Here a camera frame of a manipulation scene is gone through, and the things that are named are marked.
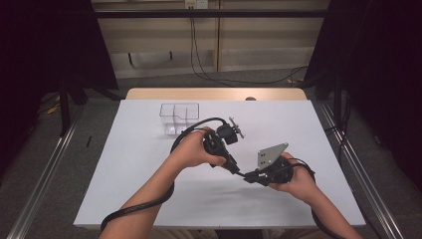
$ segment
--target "left hand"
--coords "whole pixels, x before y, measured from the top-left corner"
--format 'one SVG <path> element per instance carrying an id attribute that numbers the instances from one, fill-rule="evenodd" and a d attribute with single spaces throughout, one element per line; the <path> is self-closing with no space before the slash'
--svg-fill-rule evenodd
<path id="1" fill-rule="evenodd" d="M 204 149 L 203 140 L 207 130 L 211 128 L 203 127 L 189 133 L 171 152 L 170 157 L 175 157 L 182 167 L 194 167 L 205 162 L 222 165 L 226 158 L 211 155 Z"/>

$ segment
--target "black cable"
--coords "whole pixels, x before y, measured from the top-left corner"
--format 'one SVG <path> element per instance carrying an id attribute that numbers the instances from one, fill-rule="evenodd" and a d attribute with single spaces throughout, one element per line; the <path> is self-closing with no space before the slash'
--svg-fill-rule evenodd
<path id="1" fill-rule="evenodd" d="M 366 216 L 366 213 L 364 213 L 364 211 L 362 210 L 362 208 L 360 207 L 359 203 L 357 203 L 356 200 L 356 204 L 357 207 L 359 207 L 360 212 L 362 213 L 363 219 L 368 223 L 368 225 L 371 227 L 372 231 L 375 233 L 376 237 L 378 239 L 382 239 L 381 235 L 379 234 L 379 232 L 375 229 L 375 227 L 373 226 L 372 222 L 369 220 L 369 218 Z"/>
<path id="2" fill-rule="evenodd" d="M 242 172 L 235 172 L 235 174 L 241 176 L 241 177 L 245 177 L 245 174 L 243 174 Z"/>
<path id="3" fill-rule="evenodd" d="M 334 130 L 337 130 L 337 126 L 332 126 L 332 127 L 328 127 L 328 128 L 323 129 L 324 132 L 332 132 Z"/>
<path id="4" fill-rule="evenodd" d="M 200 122 L 195 123 L 194 125 L 190 126 L 189 128 L 187 128 L 185 131 L 183 131 L 180 136 L 177 137 L 177 139 L 174 141 L 173 146 L 170 149 L 170 153 L 177 147 L 177 145 L 180 143 L 180 141 L 187 136 L 189 133 L 191 133 L 192 131 L 194 131 L 199 125 L 204 124 L 208 121 L 213 121 L 213 120 L 219 120 L 222 124 L 225 124 L 226 121 L 221 119 L 221 118 L 210 118 L 210 119 L 205 119 L 202 120 Z M 104 229 L 106 228 L 106 226 L 108 225 L 108 223 L 118 217 L 122 217 L 125 216 L 129 213 L 135 212 L 135 211 L 139 211 L 139 210 L 144 210 L 159 204 L 164 203 L 165 201 L 167 201 L 171 195 L 174 192 L 174 182 L 171 184 L 170 188 L 167 190 L 167 192 L 160 198 L 156 199 L 156 200 L 152 200 L 149 202 L 144 202 L 144 203 L 140 203 L 134 206 L 130 206 L 127 208 L 123 208 L 121 210 L 118 210 L 110 215 L 108 215 L 102 222 L 102 226 L 101 226 L 101 231 L 104 231 Z"/>
<path id="5" fill-rule="evenodd" d="M 229 83 L 244 83 L 244 84 L 257 84 L 257 85 L 268 85 L 268 84 L 274 84 L 274 83 L 278 83 L 281 81 L 284 81 L 288 78 L 291 78 L 294 74 L 296 74 L 299 70 L 301 69 L 305 69 L 308 66 L 301 66 L 301 67 L 296 67 L 296 68 L 292 68 L 291 72 L 284 78 L 278 79 L 278 80 L 274 80 L 274 81 L 270 81 L 270 82 L 246 82 L 246 81 L 239 81 L 239 80 L 229 80 L 229 79 L 213 79 L 211 78 L 202 68 L 202 64 L 201 64 L 201 60 L 199 58 L 199 54 L 198 54 L 198 44 L 196 42 L 196 28 L 195 28 L 195 19 L 190 18 L 190 25 L 191 25 L 191 49 L 190 49 L 190 64 L 192 67 L 192 70 L 194 72 L 194 74 L 204 80 L 209 80 L 209 81 L 213 81 L 213 82 L 217 82 L 220 84 L 223 84 L 227 87 L 233 87 L 229 84 L 223 83 L 223 82 L 229 82 Z M 195 68 L 193 66 L 193 46 L 195 46 L 195 52 L 196 52 L 196 58 L 198 60 L 198 64 L 199 64 L 199 68 L 202 71 L 202 74 L 205 75 L 205 77 L 200 76 L 196 71 Z"/>
<path id="6" fill-rule="evenodd" d="M 199 58 L 199 54 L 198 54 L 198 45 L 197 45 L 197 43 L 196 43 L 195 20 L 194 20 L 193 18 L 190 18 L 190 36 L 191 36 L 191 39 L 190 39 L 190 41 L 191 41 L 191 42 L 190 42 L 190 65 L 191 65 L 191 67 L 192 67 L 192 71 L 193 71 L 193 73 L 194 73 L 194 74 L 195 74 L 198 78 L 201 78 L 201 79 L 203 79 L 203 80 L 216 82 L 216 83 L 222 84 L 222 85 L 224 85 L 224 86 L 226 86 L 226 87 L 233 88 L 233 86 L 231 86 L 231 85 L 229 85 L 229 84 L 222 83 L 222 82 L 219 82 L 218 80 L 214 80 L 214 79 L 210 78 L 210 77 L 209 77 L 209 76 L 205 73 L 204 69 L 202 68 L 201 60 L 200 60 L 200 58 Z M 195 50 L 196 50 L 196 57 L 197 57 L 197 59 L 198 59 L 198 64 L 199 64 L 199 67 L 200 67 L 200 69 L 201 69 L 202 73 L 206 76 L 206 78 L 205 78 L 205 77 L 202 77 L 201 75 L 199 75 L 199 74 L 195 71 L 195 67 L 193 66 L 193 46 L 195 46 Z"/>
<path id="7" fill-rule="evenodd" d="M 291 85 L 290 85 L 290 88 L 292 88 L 292 87 L 293 87 L 293 84 L 294 84 L 294 83 L 293 83 L 293 75 L 292 75 L 292 71 L 293 71 L 293 70 L 291 70 L 291 73 L 290 73 L 290 75 L 291 75 Z"/>
<path id="8" fill-rule="evenodd" d="M 345 239 L 344 237 L 341 237 L 337 234 L 335 234 L 334 232 L 332 232 L 331 230 L 329 230 L 328 228 L 326 228 L 319 220 L 319 218 L 317 217 L 317 215 L 314 213 L 313 210 L 311 210 L 311 213 L 313 215 L 313 219 L 314 222 L 316 223 L 317 228 L 319 228 L 323 233 L 325 233 L 326 235 L 330 236 L 331 238 L 334 239 Z"/>
<path id="9" fill-rule="evenodd" d="M 338 161 L 338 164 L 340 165 L 340 167 L 342 167 L 342 164 L 341 164 L 341 149 L 344 147 L 344 143 L 345 143 L 345 140 L 346 140 L 348 120 L 350 119 L 350 115 L 351 115 L 351 103 L 350 103 L 350 97 L 347 94 L 346 101 L 345 101 L 345 107 L 344 107 L 344 113 L 343 113 L 343 116 L 341 118 L 341 125 L 342 125 L 342 128 L 343 128 L 343 131 L 342 131 L 342 134 L 341 134 L 340 146 L 338 147 L 338 153 L 337 153 L 337 161 Z"/>
<path id="10" fill-rule="evenodd" d="M 39 110 L 39 111 L 37 112 L 37 115 L 42 114 L 42 113 L 44 113 L 44 112 L 47 112 L 47 111 L 49 111 L 49 110 L 51 110 L 51 109 L 53 109 L 53 108 L 57 108 L 57 107 L 59 107 L 59 106 L 60 106 L 60 103 L 56 103 L 56 104 L 54 104 L 54 105 L 50 106 L 50 107 L 49 107 L 49 108 L 47 108 L 47 109 Z"/>
<path id="11" fill-rule="evenodd" d="M 53 98 L 56 98 L 59 95 L 59 93 L 55 93 L 54 95 L 52 95 L 51 97 L 48 97 L 47 99 L 43 100 L 40 102 L 40 105 L 49 102 L 50 100 L 52 100 Z"/>

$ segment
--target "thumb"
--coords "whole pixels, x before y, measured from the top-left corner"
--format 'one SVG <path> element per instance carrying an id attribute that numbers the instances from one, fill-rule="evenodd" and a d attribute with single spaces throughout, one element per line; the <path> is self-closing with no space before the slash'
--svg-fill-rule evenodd
<path id="1" fill-rule="evenodd" d="M 226 162 L 226 158 L 217 155 L 209 155 L 207 161 L 211 164 L 221 166 Z"/>

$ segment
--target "electrical wire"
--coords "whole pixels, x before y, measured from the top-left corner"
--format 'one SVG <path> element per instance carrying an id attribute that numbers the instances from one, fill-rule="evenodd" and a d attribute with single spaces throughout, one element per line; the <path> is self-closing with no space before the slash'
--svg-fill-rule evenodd
<path id="1" fill-rule="evenodd" d="M 221 119 L 221 118 L 210 118 L 210 119 L 205 119 L 205 120 L 202 120 L 200 122 L 195 123 L 194 125 L 187 128 L 185 131 L 183 131 L 180 134 L 180 136 L 177 137 L 177 139 L 173 143 L 173 146 L 170 149 L 170 153 L 177 147 L 177 145 L 180 143 L 180 141 L 185 136 L 187 136 L 189 133 L 194 131 L 198 126 L 200 126 L 201 124 L 204 124 L 208 121 L 213 121 L 213 120 L 219 120 L 222 124 L 226 123 L 226 121 Z M 122 216 L 130 214 L 132 212 L 144 210 L 146 208 L 150 208 L 150 207 L 164 203 L 165 201 L 167 201 L 171 197 L 173 192 L 174 192 L 174 182 L 171 184 L 170 188 L 168 188 L 167 192 L 162 197 L 160 197 L 158 199 L 155 199 L 155 200 L 152 200 L 152 201 L 149 201 L 149 202 L 139 203 L 137 205 L 130 206 L 130 207 L 127 207 L 127 208 L 123 208 L 121 210 L 118 210 L 116 212 L 109 214 L 102 222 L 101 231 L 104 231 L 104 229 L 106 228 L 108 223 L 111 222 L 112 220 L 118 218 L 118 217 L 122 217 Z"/>
<path id="2" fill-rule="evenodd" d="M 343 134 L 341 136 L 340 146 L 338 148 L 338 153 L 337 153 L 337 160 L 338 160 L 338 163 L 339 163 L 341 168 L 342 168 L 342 165 L 341 165 L 341 149 L 343 148 L 345 140 L 346 140 L 347 127 L 348 127 L 348 121 L 350 119 L 350 116 L 351 116 L 351 97 L 350 97 L 349 94 L 347 94 L 346 95 L 346 102 L 345 102 L 345 106 L 344 106 L 344 113 L 343 113 L 343 116 L 341 118 L 341 126 L 343 128 Z M 338 127 L 336 125 L 329 127 L 329 128 L 326 128 L 324 131 L 332 133 L 335 130 L 338 130 Z M 362 210 L 361 206 L 359 205 L 359 203 L 357 201 L 356 201 L 356 204 L 359 207 L 360 212 L 362 213 L 364 220 L 371 227 L 371 229 L 375 233 L 376 237 L 378 239 L 381 239 L 382 238 L 381 235 L 376 230 L 376 228 L 373 226 L 372 222 L 369 220 L 366 213 Z"/>
<path id="3" fill-rule="evenodd" d="M 52 99 L 56 98 L 58 95 L 59 95 L 59 93 L 55 93 L 55 94 L 53 94 L 52 96 L 48 97 L 47 99 L 45 99 L 45 100 L 41 101 L 41 102 L 40 102 L 40 105 L 42 105 L 42 104 L 45 104 L 45 103 L 49 102 L 50 100 L 52 100 Z"/>
<path id="4" fill-rule="evenodd" d="M 56 104 L 54 104 L 54 105 L 50 106 L 50 107 L 49 107 L 49 108 L 47 108 L 47 109 L 39 110 L 39 111 L 37 112 L 37 114 L 39 115 L 39 114 L 45 113 L 45 112 L 47 112 L 47 111 L 49 111 L 49 110 L 52 110 L 52 109 L 54 109 L 54 108 L 57 108 L 57 107 L 59 107 L 59 106 L 60 106 L 60 103 L 56 103 Z"/>
<path id="5" fill-rule="evenodd" d="M 297 72 L 299 72 L 301 69 L 306 69 L 308 67 L 308 66 L 301 66 L 301 67 L 292 68 L 291 69 L 291 72 L 287 76 L 285 76 L 285 77 L 283 77 L 281 79 L 277 79 L 277 80 L 269 81 L 269 82 L 247 82 L 247 81 L 229 80 L 229 79 L 213 79 L 202 68 L 201 59 L 200 59 L 199 54 L 198 54 L 198 44 L 197 44 L 197 41 L 196 41 L 196 27 L 195 27 L 195 19 L 194 18 L 190 18 L 190 25 L 191 25 L 190 63 L 191 63 L 191 67 L 192 67 L 192 70 L 193 70 L 194 74 L 197 77 L 201 78 L 201 79 L 204 79 L 204 80 L 207 80 L 207 81 L 217 82 L 219 84 L 222 84 L 222 85 L 225 85 L 225 86 L 231 87 L 231 88 L 233 88 L 233 86 L 231 86 L 231 85 L 229 85 L 227 83 L 224 83 L 224 82 L 228 82 L 228 83 L 242 83 L 242 84 L 256 84 L 256 85 L 269 85 L 269 84 L 274 84 L 274 83 L 285 81 L 288 78 L 291 78 L 294 74 L 296 74 Z M 193 50 L 194 50 L 194 47 L 195 47 L 196 59 L 197 59 L 198 64 L 199 64 L 199 68 L 201 69 L 201 73 L 205 77 L 199 75 L 199 73 L 197 73 L 196 70 L 195 70 L 195 68 L 194 68 L 194 65 L 193 65 Z"/>

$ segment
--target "human hand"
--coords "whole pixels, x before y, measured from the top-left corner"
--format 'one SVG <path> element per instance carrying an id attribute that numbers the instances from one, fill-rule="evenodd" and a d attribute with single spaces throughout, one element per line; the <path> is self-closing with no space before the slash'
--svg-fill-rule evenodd
<path id="1" fill-rule="evenodd" d="M 283 152 L 282 157 L 286 159 L 294 158 L 288 152 Z M 294 159 L 289 160 L 289 162 L 298 163 Z M 310 204 L 315 197 L 322 193 L 308 171 L 301 166 L 294 167 L 294 174 L 289 183 L 270 183 L 268 186 L 278 191 L 289 192 L 293 197 L 307 204 Z"/>
<path id="2" fill-rule="evenodd" d="M 194 167 L 205 162 L 222 165 L 226 162 L 226 158 L 211 155 L 204 149 L 203 139 L 208 130 L 211 128 L 205 126 L 189 133 L 171 152 L 170 158 L 175 158 L 175 161 L 180 163 L 183 168 Z"/>

